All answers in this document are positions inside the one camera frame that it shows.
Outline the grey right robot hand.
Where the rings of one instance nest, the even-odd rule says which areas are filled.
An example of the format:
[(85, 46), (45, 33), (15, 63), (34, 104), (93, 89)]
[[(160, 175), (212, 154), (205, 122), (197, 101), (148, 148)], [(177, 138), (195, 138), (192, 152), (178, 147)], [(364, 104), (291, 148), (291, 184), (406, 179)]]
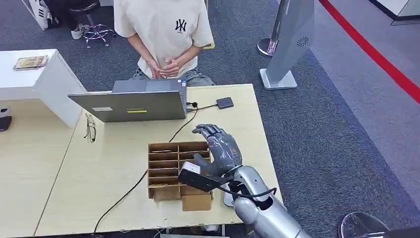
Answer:
[(242, 155), (233, 136), (214, 124), (199, 124), (193, 133), (201, 134), (208, 143), (213, 162), (207, 162), (200, 154), (194, 155), (194, 163), (212, 176), (220, 177), (242, 165)]

